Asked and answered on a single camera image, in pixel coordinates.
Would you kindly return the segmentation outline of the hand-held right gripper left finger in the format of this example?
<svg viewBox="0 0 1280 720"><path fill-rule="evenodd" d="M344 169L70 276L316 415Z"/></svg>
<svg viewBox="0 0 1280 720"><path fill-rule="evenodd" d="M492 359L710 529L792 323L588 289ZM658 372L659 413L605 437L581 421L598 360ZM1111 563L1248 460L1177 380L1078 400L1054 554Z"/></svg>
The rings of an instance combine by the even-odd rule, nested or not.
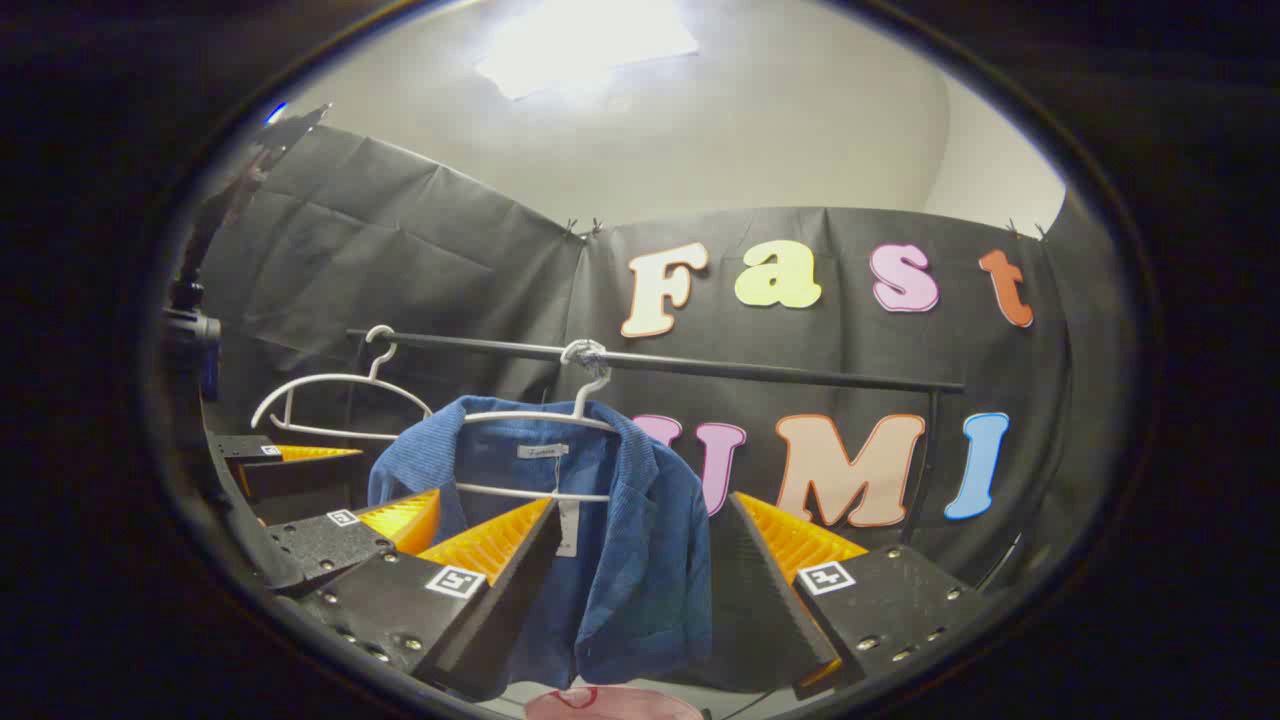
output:
<svg viewBox="0 0 1280 720"><path fill-rule="evenodd" d="M421 553L384 550L300 606L384 666L492 700L561 544L557 509L539 498Z"/></svg>

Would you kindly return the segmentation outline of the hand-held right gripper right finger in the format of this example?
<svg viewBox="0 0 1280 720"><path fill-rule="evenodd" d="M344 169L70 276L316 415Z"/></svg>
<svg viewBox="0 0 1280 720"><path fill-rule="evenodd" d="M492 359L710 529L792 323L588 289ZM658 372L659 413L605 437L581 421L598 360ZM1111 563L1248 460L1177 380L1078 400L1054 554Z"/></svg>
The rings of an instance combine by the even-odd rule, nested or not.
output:
<svg viewBox="0 0 1280 720"><path fill-rule="evenodd" d="M887 676L987 606L905 544L868 550L739 492L710 520L710 550L700 675L727 691L808 700Z"/></svg>

